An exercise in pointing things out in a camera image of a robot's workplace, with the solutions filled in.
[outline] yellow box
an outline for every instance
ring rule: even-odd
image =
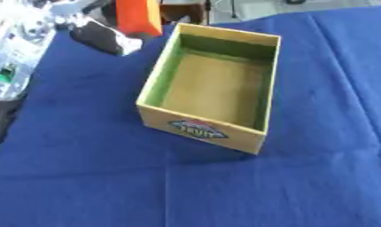
[[[280,36],[178,24],[136,101],[148,127],[257,153]]]

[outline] cardboard box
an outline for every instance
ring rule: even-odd
[[[257,153],[279,47],[280,36],[178,24],[136,102],[144,124]]]

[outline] box label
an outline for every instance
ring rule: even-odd
[[[229,138],[219,130],[198,120],[169,121],[168,124],[195,138]]]

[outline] blue cloth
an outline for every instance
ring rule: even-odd
[[[381,7],[221,26],[283,36],[259,156],[142,125],[170,29],[123,58],[59,34],[0,145],[0,227],[381,226]]]

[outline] orange box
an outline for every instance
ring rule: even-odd
[[[117,0],[118,28],[124,34],[161,35],[161,17],[156,0]]]

